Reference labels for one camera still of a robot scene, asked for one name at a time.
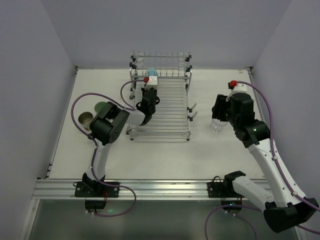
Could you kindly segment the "clear glass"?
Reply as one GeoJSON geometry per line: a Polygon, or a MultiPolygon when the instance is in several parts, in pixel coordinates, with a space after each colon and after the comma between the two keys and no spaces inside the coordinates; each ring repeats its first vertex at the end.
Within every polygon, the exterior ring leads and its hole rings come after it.
{"type": "Polygon", "coordinates": [[[210,129],[213,133],[219,133],[227,125],[227,121],[221,121],[219,119],[213,118],[210,123],[210,129]]]}

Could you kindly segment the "blue plastic mug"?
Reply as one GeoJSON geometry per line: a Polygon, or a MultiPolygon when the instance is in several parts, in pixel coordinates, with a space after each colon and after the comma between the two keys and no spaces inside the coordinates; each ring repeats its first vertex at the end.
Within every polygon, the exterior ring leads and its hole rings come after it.
{"type": "Polygon", "coordinates": [[[145,75],[150,77],[150,76],[158,76],[158,72],[155,68],[148,68],[146,71],[145,71],[145,75]]]}

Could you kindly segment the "light green plastic cup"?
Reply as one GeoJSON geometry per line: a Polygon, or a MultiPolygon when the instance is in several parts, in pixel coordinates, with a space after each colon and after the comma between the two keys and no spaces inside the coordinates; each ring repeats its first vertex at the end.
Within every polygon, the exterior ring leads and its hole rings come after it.
{"type": "Polygon", "coordinates": [[[94,106],[94,111],[96,114],[98,114],[102,109],[103,107],[106,105],[106,102],[105,101],[100,101],[98,102],[95,106],[94,106]]]}

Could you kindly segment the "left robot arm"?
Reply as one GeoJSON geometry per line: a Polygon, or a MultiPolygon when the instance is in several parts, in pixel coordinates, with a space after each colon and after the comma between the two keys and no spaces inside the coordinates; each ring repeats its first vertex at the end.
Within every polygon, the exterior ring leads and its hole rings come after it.
{"type": "Polygon", "coordinates": [[[142,99],[134,108],[126,109],[111,98],[105,103],[89,125],[89,138],[94,141],[96,148],[90,167],[82,176],[85,186],[95,192],[102,189],[101,182],[106,176],[105,167],[111,145],[119,138],[126,124],[146,125],[159,102],[157,90],[150,88],[142,91],[142,99]]]}

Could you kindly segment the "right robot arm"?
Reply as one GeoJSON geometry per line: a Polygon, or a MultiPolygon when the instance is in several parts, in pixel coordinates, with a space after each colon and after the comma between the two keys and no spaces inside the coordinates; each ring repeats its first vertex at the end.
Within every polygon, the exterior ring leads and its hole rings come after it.
{"type": "Polygon", "coordinates": [[[269,127],[255,118],[251,96],[247,93],[219,94],[212,107],[212,117],[232,125],[236,137],[257,161],[270,191],[258,186],[242,171],[226,174],[223,186],[214,184],[213,189],[247,198],[263,213],[267,225],[275,233],[307,222],[319,204],[315,198],[306,197],[291,177],[274,149],[269,127]]]}

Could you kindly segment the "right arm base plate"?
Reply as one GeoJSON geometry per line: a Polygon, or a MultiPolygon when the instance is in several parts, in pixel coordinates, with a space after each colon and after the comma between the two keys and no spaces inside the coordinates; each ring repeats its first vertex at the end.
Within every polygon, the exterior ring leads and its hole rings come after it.
{"type": "Polygon", "coordinates": [[[234,205],[243,204],[243,196],[226,187],[224,180],[219,176],[215,176],[213,180],[206,183],[207,194],[211,199],[219,199],[222,209],[227,213],[239,214],[242,207],[234,207],[234,205]]]}

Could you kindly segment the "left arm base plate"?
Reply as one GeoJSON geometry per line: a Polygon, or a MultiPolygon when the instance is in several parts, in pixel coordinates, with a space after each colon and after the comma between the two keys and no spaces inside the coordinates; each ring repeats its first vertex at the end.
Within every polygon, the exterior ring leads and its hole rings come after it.
{"type": "Polygon", "coordinates": [[[74,182],[75,187],[74,196],[76,198],[85,198],[84,208],[88,211],[103,210],[107,204],[107,198],[117,198],[119,195],[119,183],[111,182],[116,184],[116,187],[105,186],[98,184],[97,189],[92,190],[86,186],[82,181],[74,182]]]}

